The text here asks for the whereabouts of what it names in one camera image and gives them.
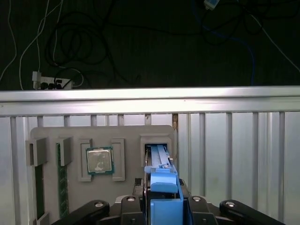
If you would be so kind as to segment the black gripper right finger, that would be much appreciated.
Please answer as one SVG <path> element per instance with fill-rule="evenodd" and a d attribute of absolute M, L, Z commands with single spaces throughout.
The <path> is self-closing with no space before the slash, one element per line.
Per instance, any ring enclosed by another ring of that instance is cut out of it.
<path fill-rule="evenodd" d="M 283 223 L 239 201 L 222 201 L 219 206 L 208 203 L 203 197 L 188 198 L 190 225 L 282 225 Z"/>

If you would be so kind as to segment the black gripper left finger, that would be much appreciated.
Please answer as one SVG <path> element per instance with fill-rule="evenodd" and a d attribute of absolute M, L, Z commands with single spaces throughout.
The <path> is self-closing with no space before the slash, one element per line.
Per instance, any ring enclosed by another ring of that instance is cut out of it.
<path fill-rule="evenodd" d="M 93 200 L 54 222 L 55 225 L 142 225 L 140 199 L 127 195 L 112 206 Z"/>

